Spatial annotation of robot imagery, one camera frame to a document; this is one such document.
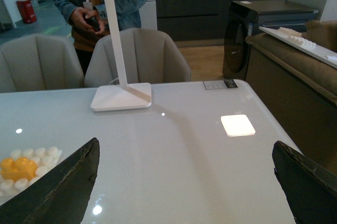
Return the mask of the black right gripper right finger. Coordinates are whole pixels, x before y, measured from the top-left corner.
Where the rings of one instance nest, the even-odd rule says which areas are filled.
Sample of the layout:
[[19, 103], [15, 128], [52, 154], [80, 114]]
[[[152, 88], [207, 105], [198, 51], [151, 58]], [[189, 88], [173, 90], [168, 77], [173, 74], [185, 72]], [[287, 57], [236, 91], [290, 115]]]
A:
[[282, 141], [272, 159], [295, 222], [336, 223], [336, 175]]

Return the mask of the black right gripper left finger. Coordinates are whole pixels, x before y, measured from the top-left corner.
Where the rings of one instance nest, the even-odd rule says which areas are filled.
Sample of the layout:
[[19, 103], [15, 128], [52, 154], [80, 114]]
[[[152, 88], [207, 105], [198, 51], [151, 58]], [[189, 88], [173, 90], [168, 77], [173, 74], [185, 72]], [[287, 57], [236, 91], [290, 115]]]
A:
[[100, 143], [93, 138], [1, 205], [1, 223], [81, 223], [99, 162]]

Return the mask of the person's hand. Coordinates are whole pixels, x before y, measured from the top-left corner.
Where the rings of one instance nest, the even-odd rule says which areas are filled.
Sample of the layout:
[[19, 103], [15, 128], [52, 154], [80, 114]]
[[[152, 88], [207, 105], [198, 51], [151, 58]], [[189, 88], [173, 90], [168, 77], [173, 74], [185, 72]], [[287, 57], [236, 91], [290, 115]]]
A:
[[[84, 18], [91, 18], [95, 17], [100, 25], [100, 30], [95, 31], [94, 27], [89, 25]], [[103, 34], [105, 31], [104, 22], [101, 20], [99, 13], [97, 10], [89, 11], [83, 7], [77, 7], [70, 15], [70, 20], [72, 21], [73, 25], [78, 28], [79, 30], [95, 33], [97, 35]]]

